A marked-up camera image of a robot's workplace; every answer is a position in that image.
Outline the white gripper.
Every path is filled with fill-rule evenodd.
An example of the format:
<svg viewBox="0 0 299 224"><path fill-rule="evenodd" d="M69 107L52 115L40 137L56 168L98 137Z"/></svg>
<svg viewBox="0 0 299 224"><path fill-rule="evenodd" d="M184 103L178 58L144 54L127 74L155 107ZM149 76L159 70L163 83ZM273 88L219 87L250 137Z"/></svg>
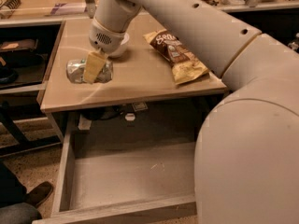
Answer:
<svg viewBox="0 0 299 224"><path fill-rule="evenodd" d="M92 51L87 56L83 72L85 82L94 83L107 61L107 54L113 53L121 45L128 26L128 21L99 21L93 18L89 39L91 45L100 50Z"/></svg>

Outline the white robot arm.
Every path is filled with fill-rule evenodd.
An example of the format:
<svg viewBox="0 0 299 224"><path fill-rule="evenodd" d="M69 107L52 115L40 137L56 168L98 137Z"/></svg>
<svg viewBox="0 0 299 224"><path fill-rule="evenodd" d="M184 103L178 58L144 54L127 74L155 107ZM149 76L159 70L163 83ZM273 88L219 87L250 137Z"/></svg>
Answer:
<svg viewBox="0 0 299 224"><path fill-rule="evenodd" d="M197 138L200 224L299 224L299 55L200 0L99 0L92 45L115 51L140 9L230 91Z"/></svg>

